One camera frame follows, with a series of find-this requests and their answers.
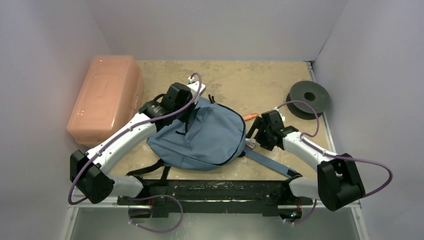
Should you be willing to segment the orange marker pen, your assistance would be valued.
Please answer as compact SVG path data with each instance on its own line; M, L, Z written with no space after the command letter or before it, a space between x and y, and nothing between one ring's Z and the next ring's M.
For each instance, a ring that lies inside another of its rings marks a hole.
M249 121L249 120L255 119L258 116L259 116L258 113L250 113L250 114L244 115L242 118L244 121Z

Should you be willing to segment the small red white card box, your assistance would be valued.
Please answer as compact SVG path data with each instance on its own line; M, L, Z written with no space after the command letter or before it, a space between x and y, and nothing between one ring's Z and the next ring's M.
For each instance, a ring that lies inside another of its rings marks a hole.
M256 146L256 141L254 139L246 138L245 146L249 149L253 149Z

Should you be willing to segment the blue grey backpack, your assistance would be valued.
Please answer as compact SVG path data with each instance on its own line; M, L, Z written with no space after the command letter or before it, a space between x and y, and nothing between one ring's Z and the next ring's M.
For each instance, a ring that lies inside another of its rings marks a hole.
M170 167L207 172L241 157L248 157L288 178L298 175L292 168L248 148L242 116L203 97L187 122L173 121L148 137L146 143L159 160L151 166L129 171L127 175L141 176L165 167L161 177L164 180Z

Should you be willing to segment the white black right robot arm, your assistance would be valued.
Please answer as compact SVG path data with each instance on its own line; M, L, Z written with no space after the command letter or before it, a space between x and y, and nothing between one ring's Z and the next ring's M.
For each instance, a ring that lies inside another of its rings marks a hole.
M293 126L285 126L277 110L267 111L255 118L246 137L269 151L279 147L305 162L317 173L315 179L302 176L287 166L261 156L250 148L245 155L288 178L281 184L280 196L288 204L299 198L321 201L330 211L336 211L366 195L358 168L345 153L327 152L305 138Z

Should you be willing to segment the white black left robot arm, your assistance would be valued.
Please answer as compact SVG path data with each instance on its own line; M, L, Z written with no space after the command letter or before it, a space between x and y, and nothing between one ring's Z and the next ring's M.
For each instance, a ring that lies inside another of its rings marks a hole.
M186 120L205 92L200 81L173 83L168 91L145 103L129 122L96 147L76 150L70 156L68 203L76 205L74 190L83 194L81 201L98 204L109 196L130 197L138 205L146 203L149 191L134 176L112 175L112 169L134 147L177 120Z

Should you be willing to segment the black filament spool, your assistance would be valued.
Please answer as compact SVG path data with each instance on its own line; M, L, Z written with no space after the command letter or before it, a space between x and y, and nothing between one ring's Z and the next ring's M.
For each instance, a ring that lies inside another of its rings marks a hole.
M286 96L288 110L302 120L314 120L314 112L305 104L311 106L318 117L326 111L331 103L331 98L327 90L320 84L303 80L295 83Z

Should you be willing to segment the pink plastic storage box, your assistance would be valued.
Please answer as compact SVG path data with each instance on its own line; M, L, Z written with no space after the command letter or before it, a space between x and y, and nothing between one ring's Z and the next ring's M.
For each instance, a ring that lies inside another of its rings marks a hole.
M66 130L93 148L121 129L141 105L142 69L131 55L96 55L89 66Z

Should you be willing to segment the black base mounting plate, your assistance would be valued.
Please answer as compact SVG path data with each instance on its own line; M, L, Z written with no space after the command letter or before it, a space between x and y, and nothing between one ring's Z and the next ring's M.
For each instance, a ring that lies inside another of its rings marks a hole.
M170 213L261 214L264 217L299 219L300 207L312 206L307 197L294 197L282 180L163 180L143 179L141 193L130 198L120 196L118 205L134 210L146 207L154 218Z

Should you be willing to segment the aluminium frame rails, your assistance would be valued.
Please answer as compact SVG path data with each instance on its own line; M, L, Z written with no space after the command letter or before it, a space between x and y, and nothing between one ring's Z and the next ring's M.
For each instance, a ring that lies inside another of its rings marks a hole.
M311 136L284 124L279 109L255 118L250 129L243 117L202 97L205 85L193 73L188 84L174 83L167 93L143 105L123 128L87 152L70 156L72 189L93 204L109 196L119 202L148 202L154 212L174 200L232 201L277 206L303 198L320 201L334 212L367 194L356 159L327 151ZM248 157L286 177L274 183L211 180L171 184L170 168L212 171ZM255 189L265 186L262 192Z

